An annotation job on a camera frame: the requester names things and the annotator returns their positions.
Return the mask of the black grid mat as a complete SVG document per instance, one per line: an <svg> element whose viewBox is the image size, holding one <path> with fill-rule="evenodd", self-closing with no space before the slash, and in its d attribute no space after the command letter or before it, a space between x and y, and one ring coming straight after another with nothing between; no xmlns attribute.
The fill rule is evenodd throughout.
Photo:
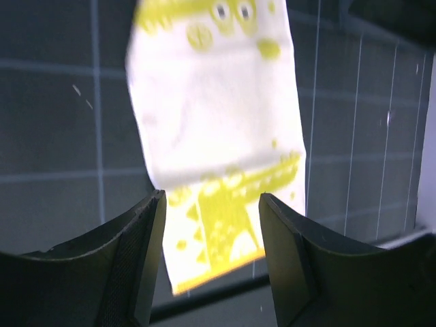
<svg viewBox="0 0 436 327"><path fill-rule="evenodd" d="M50 247L149 193L125 79L135 1L1 2L1 248ZM419 228L433 54L288 1L307 211L368 243Z"/></svg>

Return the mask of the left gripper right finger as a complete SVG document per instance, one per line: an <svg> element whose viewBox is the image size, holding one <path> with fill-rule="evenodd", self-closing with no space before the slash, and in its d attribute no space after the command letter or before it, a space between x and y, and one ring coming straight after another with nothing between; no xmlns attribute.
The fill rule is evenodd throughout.
<svg viewBox="0 0 436 327"><path fill-rule="evenodd" d="M279 326L434 326L435 235L382 249L259 201Z"/></svg>

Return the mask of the yellow green patterned towel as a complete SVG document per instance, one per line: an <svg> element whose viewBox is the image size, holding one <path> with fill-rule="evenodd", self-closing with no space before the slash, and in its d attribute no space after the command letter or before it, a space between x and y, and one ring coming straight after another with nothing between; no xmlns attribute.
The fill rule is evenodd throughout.
<svg viewBox="0 0 436 327"><path fill-rule="evenodd" d="M260 196L306 212L286 3L139 1L126 73L172 293L263 258Z"/></svg>

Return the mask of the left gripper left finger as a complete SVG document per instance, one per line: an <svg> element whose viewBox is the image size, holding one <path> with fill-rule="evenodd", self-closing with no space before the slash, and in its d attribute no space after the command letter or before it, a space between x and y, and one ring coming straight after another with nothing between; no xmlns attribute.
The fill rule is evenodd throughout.
<svg viewBox="0 0 436 327"><path fill-rule="evenodd" d="M46 252L1 254L2 326L148 326L166 222L155 190Z"/></svg>

